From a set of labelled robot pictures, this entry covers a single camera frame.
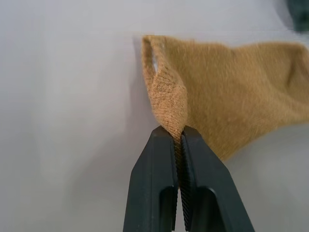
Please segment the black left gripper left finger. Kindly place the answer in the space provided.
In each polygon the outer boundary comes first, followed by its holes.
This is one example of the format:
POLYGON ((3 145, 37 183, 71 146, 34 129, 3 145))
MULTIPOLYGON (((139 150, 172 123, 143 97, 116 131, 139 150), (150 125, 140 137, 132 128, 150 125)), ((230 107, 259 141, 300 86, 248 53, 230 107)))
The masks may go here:
POLYGON ((157 127, 131 172, 123 232, 174 231, 177 198, 173 138, 157 127))

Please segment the mustard yellow sock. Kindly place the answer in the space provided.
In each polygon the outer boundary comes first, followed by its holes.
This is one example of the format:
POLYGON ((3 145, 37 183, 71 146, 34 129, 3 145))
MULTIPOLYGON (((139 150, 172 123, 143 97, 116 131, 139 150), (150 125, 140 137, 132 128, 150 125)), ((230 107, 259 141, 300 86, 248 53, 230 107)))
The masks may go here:
POLYGON ((152 112, 177 153, 185 126, 225 161, 271 131, 309 122, 309 49, 300 43, 230 47, 146 35, 141 64, 152 112))

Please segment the dark green object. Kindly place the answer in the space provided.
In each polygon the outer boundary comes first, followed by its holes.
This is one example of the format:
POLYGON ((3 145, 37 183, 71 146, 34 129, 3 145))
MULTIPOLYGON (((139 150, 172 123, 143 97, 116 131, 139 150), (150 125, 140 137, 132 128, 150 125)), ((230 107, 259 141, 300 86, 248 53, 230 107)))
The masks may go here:
POLYGON ((286 0, 294 31, 309 31, 309 0, 286 0))

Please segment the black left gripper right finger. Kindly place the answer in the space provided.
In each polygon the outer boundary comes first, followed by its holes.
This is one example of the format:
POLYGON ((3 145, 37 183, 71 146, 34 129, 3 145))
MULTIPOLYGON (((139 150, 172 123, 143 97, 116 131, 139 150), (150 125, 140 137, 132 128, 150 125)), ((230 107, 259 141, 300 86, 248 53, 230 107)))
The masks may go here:
POLYGON ((181 135, 180 190, 187 232, 255 232, 232 176, 200 133, 181 135))

